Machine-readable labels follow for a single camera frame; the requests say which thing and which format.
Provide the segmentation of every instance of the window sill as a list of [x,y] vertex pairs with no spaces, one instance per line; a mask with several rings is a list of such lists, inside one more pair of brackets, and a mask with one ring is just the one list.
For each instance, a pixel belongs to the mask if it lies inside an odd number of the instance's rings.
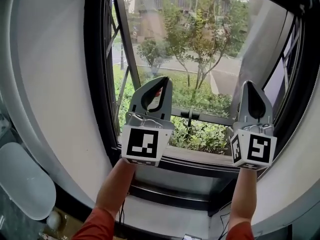
[[233,164],[231,156],[195,151],[175,146],[168,146],[164,150],[163,155],[169,158],[202,163],[206,165],[232,166]]

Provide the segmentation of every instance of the black cable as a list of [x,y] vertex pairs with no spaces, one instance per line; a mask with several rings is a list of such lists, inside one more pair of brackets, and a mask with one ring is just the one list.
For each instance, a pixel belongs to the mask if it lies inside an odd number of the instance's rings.
[[120,215],[119,215],[119,224],[120,225],[121,225],[121,223],[122,223],[122,225],[125,224],[125,211],[124,211],[125,201],[126,200],[123,201],[122,206],[121,206],[121,211],[119,211],[119,213],[120,213]]
[[221,240],[221,239],[222,239],[222,238],[223,238],[223,237],[228,233],[228,231],[227,231],[227,232],[225,232],[225,230],[226,230],[226,228],[227,228],[228,224],[229,224],[229,220],[228,220],[228,222],[226,223],[225,228],[223,229],[223,231],[222,231],[222,233],[221,233],[220,237],[218,238],[218,240]]
[[224,221],[222,220],[222,217],[223,217],[223,216],[226,216],[226,215],[229,215],[229,214],[230,214],[230,212],[228,212],[228,213],[226,213],[226,214],[223,214],[223,215],[220,215],[220,220],[221,220],[221,223],[222,223],[223,231],[222,231],[221,235],[219,236],[218,240],[220,240],[221,238],[223,238],[224,235],[227,233],[227,232],[226,232],[226,233],[224,234],[224,232],[225,232],[225,230],[226,230],[226,228],[227,228],[227,226],[228,226],[228,224],[229,224],[229,220],[228,220],[228,222],[227,222],[226,225],[225,225],[225,224],[224,224]]

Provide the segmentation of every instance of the window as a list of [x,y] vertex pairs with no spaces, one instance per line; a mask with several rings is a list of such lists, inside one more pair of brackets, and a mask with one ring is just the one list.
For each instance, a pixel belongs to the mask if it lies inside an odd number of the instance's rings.
[[263,89],[272,104],[274,118],[277,118],[279,115],[280,107],[283,104],[289,85],[292,84],[291,80],[293,78],[291,76],[293,67],[290,65],[290,60],[292,54],[296,52],[299,36],[300,26],[299,21],[296,19],[285,49]]
[[[119,56],[112,55],[115,95],[121,101],[118,140],[137,79],[143,85],[169,76],[175,124],[169,144],[194,151],[195,161],[203,153],[230,156],[227,127],[233,124],[241,85],[253,80],[262,87],[270,78],[293,18],[269,0],[124,0],[124,7],[134,59],[130,73],[137,77],[129,74],[123,82],[130,63],[124,59],[120,69]],[[119,51],[112,47],[112,53]],[[157,103],[155,98],[150,107]],[[231,164],[231,157],[226,159]]]
[[[270,99],[282,101],[277,74],[285,78],[281,57],[287,75],[292,70],[294,15],[270,0],[111,1],[114,23],[107,27],[114,39],[106,55],[112,56],[112,70],[107,67],[106,74],[115,100],[115,153],[134,91],[158,76],[173,82],[169,146],[158,168],[137,169],[130,193],[198,210],[215,199],[221,207],[231,200],[239,172],[232,167],[228,126],[242,83],[252,80],[266,93],[276,85]],[[181,205],[186,200],[191,203]]]

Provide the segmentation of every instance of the toilet seat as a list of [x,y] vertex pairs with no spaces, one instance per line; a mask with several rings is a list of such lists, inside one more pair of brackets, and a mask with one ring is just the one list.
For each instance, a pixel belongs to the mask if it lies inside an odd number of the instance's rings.
[[36,221],[48,217],[56,202],[52,179],[15,142],[0,148],[0,186],[28,217]]

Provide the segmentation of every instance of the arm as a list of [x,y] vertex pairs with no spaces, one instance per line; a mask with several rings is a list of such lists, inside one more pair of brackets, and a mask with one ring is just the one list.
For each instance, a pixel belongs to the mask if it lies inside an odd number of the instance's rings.
[[128,193],[136,166],[120,159],[99,190],[95,208],[72,240],[112,240],[117,212]]
[[120,159],[102,184],[95,207],[107,211],[115,219],[127,196],[135,170],[134,164]]
[[256,206],[257,172],[241,168],[232,197],[228,231],[241,222],[251,223]]

